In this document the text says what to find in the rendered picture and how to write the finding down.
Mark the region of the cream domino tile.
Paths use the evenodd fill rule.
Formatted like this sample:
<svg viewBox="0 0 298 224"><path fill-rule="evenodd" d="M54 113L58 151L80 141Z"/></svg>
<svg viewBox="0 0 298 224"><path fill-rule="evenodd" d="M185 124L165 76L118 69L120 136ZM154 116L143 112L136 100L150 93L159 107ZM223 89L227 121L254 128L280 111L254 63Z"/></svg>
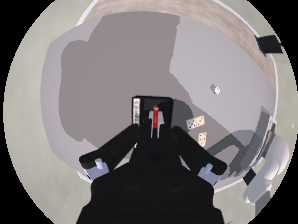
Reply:
<svg viewBox="0 0 298 224"><path fill-rule="evenodd" d="M198 133L198 143L203 147L206 141L206 131Z"/></svg>
<svg viewBox="0 0 298 224"><path fill-rule="evenodd" d="M189 129L195 128L197 126L203 125L204 124L204 116L200 115L198 117L186 120L186 122L187 122L187 127L189 130Z"/></svg>

